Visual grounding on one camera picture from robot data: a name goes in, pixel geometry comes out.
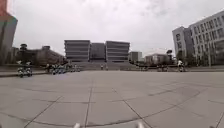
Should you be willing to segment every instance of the white building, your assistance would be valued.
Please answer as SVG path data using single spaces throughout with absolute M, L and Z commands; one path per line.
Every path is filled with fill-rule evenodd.
M 215 62 L 216 46 L 224 45 L 224 11 L 190 25 L 194 40 L 195 57 L 211 55 Z
M 129 53 L 130 61 L 142 61 L 142 52 L 132 51 Z
M 204 18 L 188 28 L 180 27 L 173 31 L 176 54 L 179 50 L 193 53 L 197 60 L 211 56 L 212 63 L 218 62 L 218 54 L 224 54 L 224 11 Z
M 194 54 L 194 44 L 191 38 L 191 29 L 179 27 L 173 30 L 173 40 L 175 45 L 176 55 L 180 52 L 182 57 Z

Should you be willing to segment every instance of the building facade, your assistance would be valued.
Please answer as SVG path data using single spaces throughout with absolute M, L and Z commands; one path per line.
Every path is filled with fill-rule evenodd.
M 188 28 L 175 29 L 173 39 L 176 54 L 180 50 L 184 51 L 185 55 L 193 53 L 197 63 L 202 61 L 209 63 L 210 61 L 211 64 L 219 64 L 223 62 L 224 11 L 191 24 Z
M 106 49 L 104 43 L 92 43 L 90 45 L 90 61 L 105 61 Z
M 195 57 L 203 60 L 211 56 L 212 64 L 216 63 L 218 61 L 216 56 L 222 54 L 219 52 L 222 47 L 218 46 L 224 44 L 224 11 L 194 23 L 190 28 L 195 42 Z
M 187 58 L 189 55 L 194 55 L 194 42 L 190 28 L 179 27 L 173 30 L 173 40 L 177 56 Z
M 142 52 L 132 51 L 129 53 L 129 61 L 142 61 Z
M 106 59 L 108 62 L 127 62 L 130 43 L 106 41 Z
M 5 64 L 10 56 L 17 19 L 8 13 L 0 16 L 0 65 Z
M 71 62 L 88 62 L 90 57 L 89 40 L 65 40 L 66 59 Z

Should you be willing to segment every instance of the window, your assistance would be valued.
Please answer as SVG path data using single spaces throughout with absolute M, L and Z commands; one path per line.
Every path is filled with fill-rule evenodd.
M 198 46 L 198 53 L 199 53 L 199 54 L 201 53 L 201 48 L 200 48 L 200 46 Z
M 208 45 L 205 44 L 205 51 L 207 52 L 208 51 Z
M 209 35 L 206 33 L 206 42 L 209 41 Z
M 180 40 L 180 34 L 177 34 L 176 38 L 177 38 L 177 41 L 179 41 Z
M 182 44 L 181 44 L 181 42 L 177 42 L 177 47 L 178 47 L 179 49 L 182 48 Z
M 204 32 L 204 26 L 201 24 L 201 31 Z
M 217 39 L 217 32 L 213 31 L 213 33 L 214 33 L 214 39 Z
M 207 25 L 206 25 L 206 23 L 204 23 L 204 26 L 205 26 L 205 30 L 207 31 Z
M 194 33 L 198 34 L 196 27 L 194 27 Z
M 203 40 L 204 40 L 204 42 L 206 42 L 206 39 L 205 39 L 205 34 L 203 34 L 202 36 L 203 36 Z
M 203 45 L 201 45 L 201 51 L 202 51 L 202 52 L 204 51 L 204 47 L 203 47 Z
M 200 32 L 200 28 L 199 28 L 199 26 L 197 26 L 197 28 L 198 28 L 198 33 L 201 33 L 201 32 Z
M 210 35 L 210 40 L 213 40 L 213 38 L 212 38 L 212 32 L 209 32 L 209 35 Z
M 208 27 L 208 29 L 210 29 L 210 24 L 209 24 L 209 22 L 207 22 L 207 27 Z
M 214 26 L 214 22 L 213 20 L 211 20 L 211 28 L 213 29 L 215 26 Z
M 221 22 L 221 20 L 220 20 L 219 17 L 217 18 L 217 21 L 218 21 L 219 26 L 221 26 L 222 25 L 222 22 Z
M 219 38 L 224 37 L 223 28 L 218 29 L 217 32 L 218 32 Z
M 214 22 L 215 22 L 215 26 L 218 27 L 218 22 L 216 19 L 214 19 Z
M 199 42 L 202 43 L 201 35 L 198 36 Z
M 198 41 L 198 37 L 197 37 L 197 36 L 196 36 L 196 42 L 197 42 L 197 44 L 198 44 L 198 42 L 199 42 L 199 41 Z

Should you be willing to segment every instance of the curb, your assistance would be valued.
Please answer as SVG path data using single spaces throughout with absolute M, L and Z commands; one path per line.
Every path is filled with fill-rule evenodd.
M 47 73 L 33 73 L 33 75 L 44 75 Z M 18 74 L 6 74 L 6 75 L 0 75 L 0 78 L 6 78 L 6 77 L 18 77 Z

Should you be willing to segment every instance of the paving tile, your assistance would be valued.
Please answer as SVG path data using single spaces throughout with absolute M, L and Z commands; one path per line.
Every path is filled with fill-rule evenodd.
M 57 102 L 89 102 L 89 93 L 63 94 Z
M 56 125 L 84 125 L 87 105 L 83 103 L 55 103 L 38 116 L 34 122 Z
M 139 122 L 141 122 L 144 125 L 144 128 L 150 128 L 142 120 L 135 120 L 135 121 L 130 121 L 130 122 L 126 122 L 126 123 L 105 125 L 105 126 L 96 126 L 96 127 L 89 127 L 89 128 L 137 128 Z
M 200 93 L 198 90 L 195 90 L 189 87 L 178 88 L 174 90 L 173 92 L 187 96 L 187 97 L 193 97 Z
M 209 128 L 201 117 L 179 108 L 172 108 L 144 119 L 156 128 Z
M 174 92 L 166 92 L 155 97 L 172 105 L 180 104 L 190 98 Z
M 2 112 L 22 119 L 32 120 L 50 104 L 50 102 L 45 101 L 24 100 L 2 110 Z
M 0 110 L 10 107 L 22 100 L 23 100 L 23 98 L 20 98 L 20 97 L 6 95 L 6 94 L 0 94 Z
M 224 104 L 213 103 L 200 98 L 190 99 L 179 107 L 203 116 L 211 124 L 217 123 L 224 112 Z
M 207 99 L 210 101 L 220 102 L 224 104 L 224 89 L 223 88 L 210 88 L 197 97 Z
M 0 124 L 2 128 L 24 128 L 29 122 L 23 119 L 0 114 Z
M 96 88 L 94 87 L 92 89 L 93 93 L 104 93 L 104 92 L 114 92 L 114 90 L 112 88 Z
M 32 122 L 27 126 L 27 128 L 72 128 L 72 127 L 55 126 L 55 125 L 39 124 Z
M 128 100 L 127 103 L 141 117 L 146 117 L 172 107 L 172 105 L 167 104 L 155 97 L 137 98 Z
M 91 103 L 88 126 L 128 122 L 138 118 L 124 102 Z
M 142 91 L 118 91 L 117 93 L 120 94 L 124 100 L 148 96 L 147 93 Z
M 122 97 L 116 92 L 109 93 L 93 93 L 91 95 L 91 102 L 105 102 L 105 101 L 118 101 L 122 100 Z

